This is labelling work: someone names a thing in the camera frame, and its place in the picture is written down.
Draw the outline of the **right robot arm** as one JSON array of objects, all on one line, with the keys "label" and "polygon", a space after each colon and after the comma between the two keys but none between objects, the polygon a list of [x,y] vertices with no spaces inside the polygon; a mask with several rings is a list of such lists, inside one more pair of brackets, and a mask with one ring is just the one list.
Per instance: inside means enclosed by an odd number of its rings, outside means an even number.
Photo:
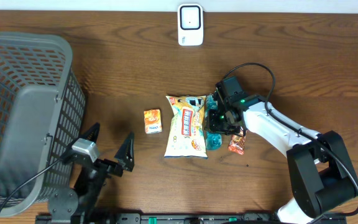
[{"label": "right robot arm", "polygon": [[259,135],[287,159],[293,198],[278,209],[282,223],[314,223],[358,198],[358,178],[342,137],[305,128],[260,95],[248,95],[236,77],[216,84],[205,130],[225,135]]}]

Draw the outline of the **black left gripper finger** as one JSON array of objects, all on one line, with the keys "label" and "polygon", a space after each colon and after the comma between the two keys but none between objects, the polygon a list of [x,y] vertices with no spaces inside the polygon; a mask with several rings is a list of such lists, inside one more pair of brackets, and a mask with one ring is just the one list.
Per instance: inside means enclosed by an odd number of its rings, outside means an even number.
[{"label": "black left gripper finger", "polygon": [[92,127],[89,128],[89,130],[85,131],[81,135],[81,138],[96,143],[99,135],[99,130],[100,130],[100,124],[95,123],[94,125],[92,125]]},{"label": "black left gripper finger", "polygon": [[114,158],[122,169],[132,172],[134,168],[134,133],[131,132],[120,146]]}]

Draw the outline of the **small orange snack box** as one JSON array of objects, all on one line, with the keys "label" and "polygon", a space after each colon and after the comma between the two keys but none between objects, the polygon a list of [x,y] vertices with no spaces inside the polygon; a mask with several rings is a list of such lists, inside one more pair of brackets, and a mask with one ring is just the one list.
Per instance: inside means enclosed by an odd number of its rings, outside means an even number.
[{"label": "small orange snack box", "polygon": [[146,134],[162,132],[161,112],[159,109],[144,111],[144,124]]}]

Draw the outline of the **teal Listerine mouthwash bottle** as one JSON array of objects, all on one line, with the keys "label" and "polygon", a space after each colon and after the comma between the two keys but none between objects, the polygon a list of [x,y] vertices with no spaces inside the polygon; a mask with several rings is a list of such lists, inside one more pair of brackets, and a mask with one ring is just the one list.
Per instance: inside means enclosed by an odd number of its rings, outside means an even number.
[{"label": "teal Listerine mouthwash bottle", "polygon": [[[206,108],[204,112],[204,121],[207,121],[207,116],[209,110],[216,110],[218,105],[216,101],[214,101],[212,95],[208,95],[206,97]],[[222,136],[218,133],[211,133],[209,131],[206,132],[206,149],[209,151],[215,151],[219,149],[223,143]]]}]

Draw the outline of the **red Top chocolate bar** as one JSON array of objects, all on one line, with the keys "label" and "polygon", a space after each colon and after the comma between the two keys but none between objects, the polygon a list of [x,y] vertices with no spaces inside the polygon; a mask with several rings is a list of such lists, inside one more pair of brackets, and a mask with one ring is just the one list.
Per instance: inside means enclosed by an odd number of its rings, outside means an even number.
[{"label": "red Top chocolate bar", "polygon": [[240,129],[239,134],[233,134],[231,136],[231,140],[228,145],[228,151],[235,152],[239,155],[244,154],[244,148],[245,148],[245,142],[246,142],[246,132],[243,128]]}]

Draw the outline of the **large yellow snack bag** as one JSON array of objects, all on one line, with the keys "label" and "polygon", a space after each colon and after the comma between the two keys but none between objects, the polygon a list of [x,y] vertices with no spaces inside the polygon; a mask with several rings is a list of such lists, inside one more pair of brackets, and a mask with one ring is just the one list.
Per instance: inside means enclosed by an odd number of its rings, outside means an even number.
[{"label": "large yellow snack bag", "polygon": [[205,96],[167,96],[173,111],[164,157],[206,159],[203,120]]}]

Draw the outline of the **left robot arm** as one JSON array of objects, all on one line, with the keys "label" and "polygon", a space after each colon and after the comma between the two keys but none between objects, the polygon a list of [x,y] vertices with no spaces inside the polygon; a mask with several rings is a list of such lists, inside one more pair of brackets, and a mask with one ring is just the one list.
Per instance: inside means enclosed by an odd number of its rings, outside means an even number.
[{"label": "left robot arm", "polygon": [[95,123],[85,133],[72,140],[60,156],[62,164],[81,165],[81,172],[73,188],[57,189],[49,197],[49,223],[91,223],[107,222],[97,217],[94,206],[106,179],[121,177],[125,171],[134,168],[134,133],[125,138],[118,149],[115,160],[99,158],[96,145],[100,124]]}]

